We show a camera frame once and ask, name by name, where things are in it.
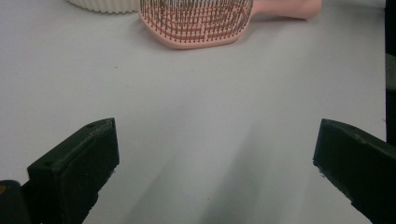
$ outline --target black object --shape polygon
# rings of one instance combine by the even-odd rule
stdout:
[[[396,147],[396,90],[387,90],[387,142]]]
[[[387,0],[385,8],[386,52],[396,56],[396,1]]]
[[[27,169],[30,180],[21,193],[31,223],[82,223],[119,162],[114,119],[96,121],[72,134]],[[0,201],[1,206],[7,203]],[[15,210],[11,216],[19,213]],[[0,223],[25,224],[11,219]]]
[[[374,224],[396,223],[396,148],[323,119],[314,164]]]
[[[0,223],[30,224],[21,186],[17,181],[0,181]]]

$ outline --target white table surface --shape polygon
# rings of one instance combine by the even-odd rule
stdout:
[[[385,139],[384,5],[326,0],[179,51],[136,14],[0,1],[0,179],[114,117],[120,165],[84,224],[370,223],[312,157],[323,118]]]

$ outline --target plastic brush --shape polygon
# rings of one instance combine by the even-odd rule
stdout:
[[[230,44],[257,13],[311,19],[321,0],[140,0],[139,16],[151,33],[175,49]]]

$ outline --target white ribbed container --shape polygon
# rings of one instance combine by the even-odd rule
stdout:
[[[95,12],[125,13],[137,11],[136,0],[67,0]]]

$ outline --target hairbrush bristle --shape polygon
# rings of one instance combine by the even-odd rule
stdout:
[[[232,38],[247,25],[253,0],[140,0],[140,17],[175,44]]]

